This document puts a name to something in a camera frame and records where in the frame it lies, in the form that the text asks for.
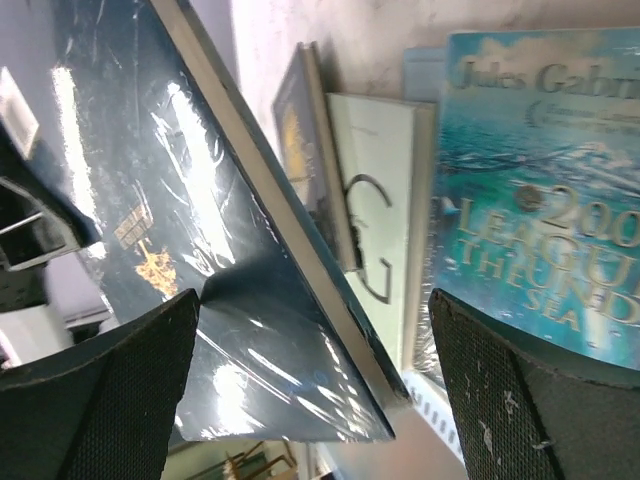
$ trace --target sea water illustration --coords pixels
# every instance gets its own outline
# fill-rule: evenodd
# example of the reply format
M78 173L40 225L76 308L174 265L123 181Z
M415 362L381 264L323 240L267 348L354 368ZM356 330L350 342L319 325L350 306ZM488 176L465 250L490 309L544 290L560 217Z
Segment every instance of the sea water illustration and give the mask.
M442 102L435 285L640 369L640 31L459 34Z

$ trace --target number 200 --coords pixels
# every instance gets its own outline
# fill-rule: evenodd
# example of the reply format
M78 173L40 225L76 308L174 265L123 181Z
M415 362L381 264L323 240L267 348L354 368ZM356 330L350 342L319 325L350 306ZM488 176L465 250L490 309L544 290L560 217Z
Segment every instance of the number 200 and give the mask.
M611 226L611 239L616 245L625 248L634 248L640 245L640 212L627 210L613 219L611 208L606 203L590 202L580 207L578 204L578 192L566 185L555 185L551 189L551 193L564 193L567 195L567 201L559 211L542 218L542 222L558 228L571 228L571 220L566 217L574 209L578 208L577 224L583 235L599 237L606 233L609 226ZM600 215L594 215L596 210L600 212ZM629 218L633 218L634 233L631 239L626 240L624 238L624 225ZM595 219L595 225L592 224L592 219Z

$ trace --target white book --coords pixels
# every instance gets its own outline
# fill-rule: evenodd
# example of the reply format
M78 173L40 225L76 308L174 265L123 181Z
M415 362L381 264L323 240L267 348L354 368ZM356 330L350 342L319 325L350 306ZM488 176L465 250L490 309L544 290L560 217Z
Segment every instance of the white book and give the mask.
M389 356L411 367L434 165L436 108L330 94L363 269L346 274Z

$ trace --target marble surface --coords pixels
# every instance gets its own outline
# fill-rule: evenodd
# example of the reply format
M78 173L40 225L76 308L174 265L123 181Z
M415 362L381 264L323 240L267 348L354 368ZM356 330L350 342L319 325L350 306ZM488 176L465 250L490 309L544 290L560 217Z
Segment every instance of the marble surface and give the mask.
M637 0L231 1L241 90L276 152L271 103L296 42L319 42L328 90L400 98L402 51L452 31L640 23Z

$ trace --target book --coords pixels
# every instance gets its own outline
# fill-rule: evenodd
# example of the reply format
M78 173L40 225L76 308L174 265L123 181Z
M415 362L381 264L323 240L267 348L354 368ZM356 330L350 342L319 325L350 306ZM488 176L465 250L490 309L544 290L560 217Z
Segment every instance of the book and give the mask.
M342 270L357 269L315 43L297 44L273 115L287 178Z
M114 316L200 296L183 437L392 438L402 380L189 2L1 10L48 146L29 167L99 228Z
M402 92L409 102L440 101L447 50L442 47L407 48L402 55Z
M434 166L435 107L330 94L363 269L346 275L399 370L411 367Z
M450 37L435 286L640 369L640 31Z

